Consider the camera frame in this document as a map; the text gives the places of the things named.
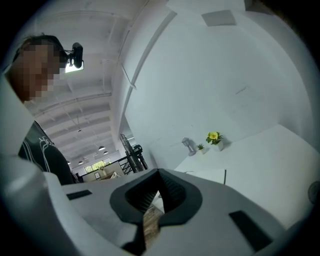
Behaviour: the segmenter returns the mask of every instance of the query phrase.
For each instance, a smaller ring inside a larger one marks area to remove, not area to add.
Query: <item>dark hair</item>
[[[24,39],[23,44],[29,43],[29,45],[53,45],[56,51],[59,51],[60,53],[60,63],[67,63],[68,61],[68,55],[64,51],[64,48],[57,37],[54,35],[46,35],[42,33],[42,35],[31,35]],[[18,58],[20,52],[18,48],[15,52],[15,55],[13,57],[13,62]]]

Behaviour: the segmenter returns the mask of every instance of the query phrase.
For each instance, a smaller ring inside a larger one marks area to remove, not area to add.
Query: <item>yellow flower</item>
[[[218,139],[218,133],[217,132],[209,132],[209,138],[211,140],[217,140]]]

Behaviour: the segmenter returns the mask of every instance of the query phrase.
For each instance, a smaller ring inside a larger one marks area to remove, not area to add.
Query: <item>flower pot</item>
[[[212,147],[213,147],[214,151],[219,152],[224,148],[224,143],[222,140],[220,140],[218,144],[216,144],[216,145],[213,144]]]

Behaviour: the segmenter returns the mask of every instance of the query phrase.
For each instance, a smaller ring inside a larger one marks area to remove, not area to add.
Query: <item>black t-shirt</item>
[[[36,164],[41,171],[57,175],[61,185],[74,183],[67,160],[37,122],[27,133],[19,156]]]

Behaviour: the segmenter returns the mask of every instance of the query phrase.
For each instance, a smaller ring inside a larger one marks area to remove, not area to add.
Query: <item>wooden floor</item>
[[[155,206],[151,206],[143,216],[143,232],[146,249],[149,249],[159,234],[158,220],[163,215]]]

